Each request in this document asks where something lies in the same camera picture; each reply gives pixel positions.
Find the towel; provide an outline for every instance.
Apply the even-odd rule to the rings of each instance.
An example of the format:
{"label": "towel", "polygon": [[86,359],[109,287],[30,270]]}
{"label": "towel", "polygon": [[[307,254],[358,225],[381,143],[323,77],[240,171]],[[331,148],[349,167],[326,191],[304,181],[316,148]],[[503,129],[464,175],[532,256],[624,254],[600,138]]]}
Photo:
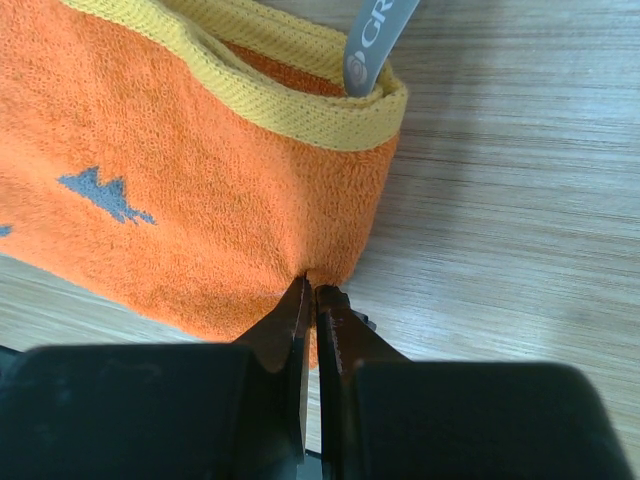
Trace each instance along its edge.
{"label": "towel", "polygon": [[351,274],[389,65],[346,97],[342,33],[248,0],[5,0],[0,25],[0,251],[211,341]]}

